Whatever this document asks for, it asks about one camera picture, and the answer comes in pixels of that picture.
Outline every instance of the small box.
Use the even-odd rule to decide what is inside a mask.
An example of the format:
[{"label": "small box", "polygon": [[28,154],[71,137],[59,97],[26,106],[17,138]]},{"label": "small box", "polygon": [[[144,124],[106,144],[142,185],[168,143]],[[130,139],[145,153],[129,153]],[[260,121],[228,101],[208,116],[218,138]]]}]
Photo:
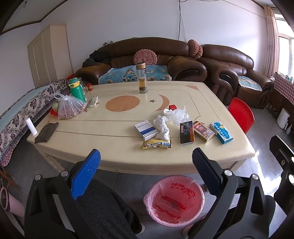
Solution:
[{"label": "small box", "polygon": [[168,109],[169,110],[175,110],[175,109],[177,109],[177,107],[174,104],[172,104],[172,105],[168,106]]},{"label": "small box", "polygon": [[211,138],[215,135],[215,133],[209,129],[208,127],[204,126],[201,122],[195,121],[193,123],[194,134],[201,138],[205,143],[207,143]]},{"label": "small box", "polygon": [[211,123],[209,127],[213,132],[215,132],[217,138],[222,144],[230,142],[234,138],[220,121]]},{"label": "small box", "polygon": [[183,145],[190,145],[194,143],[194,130],[192,121],[180,123],[180,142]]},{"label": "small box", "polygon": [[149,140],[157,135],[157,129],[149,121],[145,120],[135,125],[136,130],[144,141]]}]

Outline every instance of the red chair back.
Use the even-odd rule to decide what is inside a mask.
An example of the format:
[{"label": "red chair back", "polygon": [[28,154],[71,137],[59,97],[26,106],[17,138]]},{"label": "red chair back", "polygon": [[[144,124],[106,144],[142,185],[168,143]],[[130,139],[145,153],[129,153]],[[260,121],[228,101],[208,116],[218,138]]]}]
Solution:
[{"label": "red chair back", "polygon": [[246,134],[254,123],[254,115],[249,106],[244,101],[233,98],[228,107],[228,111]]}]

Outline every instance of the cream table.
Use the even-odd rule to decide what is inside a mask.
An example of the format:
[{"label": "cream table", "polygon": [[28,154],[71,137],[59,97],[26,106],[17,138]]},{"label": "cream table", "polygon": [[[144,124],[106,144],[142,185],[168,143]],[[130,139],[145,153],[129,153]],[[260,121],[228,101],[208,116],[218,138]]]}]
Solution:
[{"label": "cream table", "polygon": [[[38,132],[49,122],[59,126],[48,142],[34,143],[32,134],[27,141],[59,172],[64,168],[56,158],[76,163],[92,149],[101,153],[99,169],[133,174],[168,175],[195,173],[192,151],[200,147],[209,159],[222,168],[236,170],[255,152],[238,123],[220,100],[201,82],[148,82],[148,93],[139,94],[137,82],[95,85],[86,98],[99,96],[99,104],[67,120],[48,114],[37,126]],[[134,125],[153,122],[163,109],[174,104],[205,125],[221,121],[234,139],[221,144],[213,137],[208,143],[195,138],[192,145],[181,145],[179,127],[168,122],[171,149],[139,149],[142,138]]]}]

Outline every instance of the window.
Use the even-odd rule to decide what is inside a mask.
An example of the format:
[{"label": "window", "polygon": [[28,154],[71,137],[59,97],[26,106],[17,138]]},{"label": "window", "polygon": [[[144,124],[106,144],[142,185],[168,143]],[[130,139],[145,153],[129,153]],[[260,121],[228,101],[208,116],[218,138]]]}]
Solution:
[{"label": "window", "polygon": [[294,77],[294,32],[282,15],[275,14],[279,32],[279,67],[278,71],[284,75]]}]

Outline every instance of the pink round pillow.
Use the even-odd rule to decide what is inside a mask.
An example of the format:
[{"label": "pink round pillow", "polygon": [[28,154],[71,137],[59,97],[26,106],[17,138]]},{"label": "pink round pillow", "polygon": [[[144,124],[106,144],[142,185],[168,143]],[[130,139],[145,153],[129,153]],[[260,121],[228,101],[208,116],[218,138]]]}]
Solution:
[{"label": "pink round pillow", "polygon": [[199,52],[194,56],[195,59],[199,59],[200,57],[202,57],[203,54],[203,48],[202,46],[199,46]]},{"label": "pink round pillow", "polygon": [[195,40],[191,39],[188,41],[188,46],[189,46],[189,56],[190,57],[195,56],[199,51],[198,43]]},{"label": "pink round pillow", "polygon": [[154,51],[148,49],[142,49],[136,52],[134,55],[134,64],[145,62],[146,65],[156,65],[157,56]]}]

